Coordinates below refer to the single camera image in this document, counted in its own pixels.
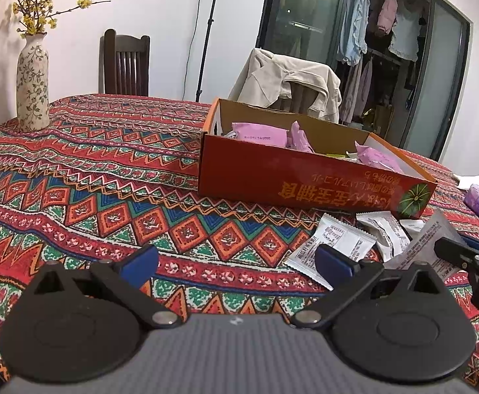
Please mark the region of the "orange cardboard pumpkin box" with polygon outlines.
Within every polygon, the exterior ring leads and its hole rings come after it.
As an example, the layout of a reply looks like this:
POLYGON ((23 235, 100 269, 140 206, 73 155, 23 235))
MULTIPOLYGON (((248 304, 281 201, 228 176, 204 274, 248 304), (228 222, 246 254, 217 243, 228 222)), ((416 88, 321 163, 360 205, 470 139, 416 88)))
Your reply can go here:
POLYGON ((202 196, 274 207, 390 211, 419 217, 436 179, 402 150, 366 131, 341 124, 217 99, 202 128, 198 192, 202 196), (242 142, 233 123, 267 124, 289 130, 294 121, 314 152, 242 142), (395 158, 403 174, 358 161, 355 143, 395 158))

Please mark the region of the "white hanging garment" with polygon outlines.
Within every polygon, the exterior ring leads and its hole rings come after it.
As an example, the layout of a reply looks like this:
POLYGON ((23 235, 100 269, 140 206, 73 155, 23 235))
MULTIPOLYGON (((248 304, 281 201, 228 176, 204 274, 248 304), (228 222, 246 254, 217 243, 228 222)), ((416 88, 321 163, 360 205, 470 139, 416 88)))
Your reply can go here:
POLYGON ((403 60, 417 61, 421 11, 410 10, 403 3, 399 4, 395 23, 392 26, 392 41, 389 51, 403 60))

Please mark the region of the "light blue hanging shirt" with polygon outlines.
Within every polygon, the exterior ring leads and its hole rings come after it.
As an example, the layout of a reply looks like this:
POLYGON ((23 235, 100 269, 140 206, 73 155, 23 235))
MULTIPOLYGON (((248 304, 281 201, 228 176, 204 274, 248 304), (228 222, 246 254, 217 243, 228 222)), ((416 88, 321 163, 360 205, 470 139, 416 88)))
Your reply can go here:
POLYGON ((348 0, 337 48, 337 60, 348 66, 359 64, 367 53, 366 33, 370 0, 348 0))

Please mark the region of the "beige jacket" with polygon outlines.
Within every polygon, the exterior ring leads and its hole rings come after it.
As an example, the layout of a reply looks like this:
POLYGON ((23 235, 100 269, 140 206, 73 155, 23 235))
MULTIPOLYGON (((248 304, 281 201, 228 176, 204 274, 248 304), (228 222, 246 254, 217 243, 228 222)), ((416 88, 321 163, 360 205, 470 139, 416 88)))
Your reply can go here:
POLYGON ((254 48, 241 70, 228 99, 269 108, 278 99, 292 97, 292 84, 318 95, 306 109, 310 117, 338 123, 342 103, 341 80, 330 66, 254 48))

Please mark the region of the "white snack packet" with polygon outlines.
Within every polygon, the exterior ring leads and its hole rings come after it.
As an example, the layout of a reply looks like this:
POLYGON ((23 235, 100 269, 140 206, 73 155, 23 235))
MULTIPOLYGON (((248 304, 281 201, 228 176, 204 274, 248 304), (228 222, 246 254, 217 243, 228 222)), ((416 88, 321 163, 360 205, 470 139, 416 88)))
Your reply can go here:
POLYGON ((386 270, 406 270, 413 262, 423 261, 428 263, 442 280, 447 279, 456 274, 458 268, 436 256, 433 249, 440 238, 452 239, 461 246, 466 245, 445 215, 440 210, 435 210, 422 230, 409 243, 406 251, 387 261, 383 267, 386 270))
POLYGON ((399 220, 399 223, 411 239, 414 239, 425 226, 423 220, 399 220))
POLYGON ((361 212, 356 214, 356 220, 377 239, 383 262, 407 250, 410 238, 391 212, 361 212))
POLYGON ((366 257, 376 241, 375 237, 365 231, 340 222, 325 213, 314 234, 297 250, 291 252, 286 258, 285 264, 332 291, 334 290, 333 286, 316 269, 315 252, 317 248, 320 245, 332 246, 338 252, 358 262, 366 257))

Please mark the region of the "pink hanging garment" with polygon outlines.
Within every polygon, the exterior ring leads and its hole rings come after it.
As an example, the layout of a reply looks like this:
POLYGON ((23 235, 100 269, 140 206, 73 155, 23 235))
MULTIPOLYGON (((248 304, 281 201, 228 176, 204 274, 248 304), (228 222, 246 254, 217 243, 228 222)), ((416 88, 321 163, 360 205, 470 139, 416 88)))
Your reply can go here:
POLYGON ((377 18, 377 36, 387 36, 391 32, 397 10, 397 0, 384 0, 377 18))

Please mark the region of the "pink snack packet upright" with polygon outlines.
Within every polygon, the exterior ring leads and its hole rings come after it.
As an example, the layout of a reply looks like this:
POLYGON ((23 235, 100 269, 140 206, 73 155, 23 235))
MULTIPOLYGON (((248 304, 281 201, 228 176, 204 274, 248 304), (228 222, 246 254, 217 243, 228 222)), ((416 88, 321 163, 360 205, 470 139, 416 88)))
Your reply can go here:
POLYGON ((294 121, 287 131, 287 148, 306 153, 314 152, 305 131, 300 127, 297 121, 294 121))

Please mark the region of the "dark wooden chair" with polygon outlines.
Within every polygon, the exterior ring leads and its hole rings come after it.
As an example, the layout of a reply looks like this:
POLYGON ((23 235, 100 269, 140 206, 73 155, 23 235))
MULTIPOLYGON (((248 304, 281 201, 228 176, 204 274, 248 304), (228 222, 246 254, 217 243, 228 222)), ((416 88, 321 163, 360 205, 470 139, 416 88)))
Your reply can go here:
POLYGON ((120 35, 113 29, 102 37, 105 94, 148 96, 149 36, 120 35))

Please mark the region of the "chair under beige jacket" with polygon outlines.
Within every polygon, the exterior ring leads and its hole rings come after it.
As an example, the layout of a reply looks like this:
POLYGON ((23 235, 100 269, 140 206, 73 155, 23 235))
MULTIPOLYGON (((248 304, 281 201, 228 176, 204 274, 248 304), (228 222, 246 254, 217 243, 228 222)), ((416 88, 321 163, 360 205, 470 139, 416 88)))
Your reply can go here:
POLYGON ((318 92, 298 83, 291 83, 290 87, 291 97, 279 98, 272 105, 272 109, 287 113, 307 115, 310 107, 318 97, 318 92))

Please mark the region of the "pink snack packet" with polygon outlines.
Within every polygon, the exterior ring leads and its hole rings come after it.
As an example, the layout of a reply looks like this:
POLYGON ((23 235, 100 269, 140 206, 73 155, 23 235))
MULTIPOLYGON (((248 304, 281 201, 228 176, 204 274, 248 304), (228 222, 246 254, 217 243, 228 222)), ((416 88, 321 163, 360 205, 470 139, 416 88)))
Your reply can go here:
POLYGON ((300 127, 297 121, 294 121, 287 131, 287 148, 306 153, 314 152, 305 131, 300 127))
POLYGON ((375 148, 361 145, 357 142, 355 143, 355 148, 357 158, 360 163, 381 170, 387 170, 401 174, 404 173, 395 158, 389 157, 375 148))
POLYGON ((232 131, 242 142, 285 148, 287 130, 267 124, 233 123, 232 131))

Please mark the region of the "yellow flower branches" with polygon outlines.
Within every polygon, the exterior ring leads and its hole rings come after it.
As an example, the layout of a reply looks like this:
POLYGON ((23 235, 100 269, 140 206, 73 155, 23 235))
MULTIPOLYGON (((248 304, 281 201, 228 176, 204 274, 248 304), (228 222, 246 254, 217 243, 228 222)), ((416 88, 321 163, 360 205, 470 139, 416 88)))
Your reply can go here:
POLYGON ((11 0, 11 15, 21 38, 45 35, 58 26, 58 17, 73 11, 83 11, 109 0, 76 0, 66 9, 57 9, 54 0, 11 0))

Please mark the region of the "glass sliding door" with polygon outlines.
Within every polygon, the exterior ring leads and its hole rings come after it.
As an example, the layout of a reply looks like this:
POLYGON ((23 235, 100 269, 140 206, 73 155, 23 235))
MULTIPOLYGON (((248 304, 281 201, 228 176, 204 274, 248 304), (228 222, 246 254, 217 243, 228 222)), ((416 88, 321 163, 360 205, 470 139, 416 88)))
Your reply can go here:
POLYGON ((343 124, 436 160, 457 111, 470 32, 444 0, 265 0, 257 45, 331 66, 343 124))

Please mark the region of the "floral ceramic vase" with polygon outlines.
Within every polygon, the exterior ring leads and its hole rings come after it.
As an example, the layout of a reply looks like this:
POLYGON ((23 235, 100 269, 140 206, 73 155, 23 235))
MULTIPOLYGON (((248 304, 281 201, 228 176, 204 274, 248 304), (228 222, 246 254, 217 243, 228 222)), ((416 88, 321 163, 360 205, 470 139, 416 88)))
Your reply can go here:
POLYGON ((19 130, 25 133, 43 130, 50 124, 49 54, 44 46, 44 38, 44 34, 28 36, 18 56, 17 119, 19 130))

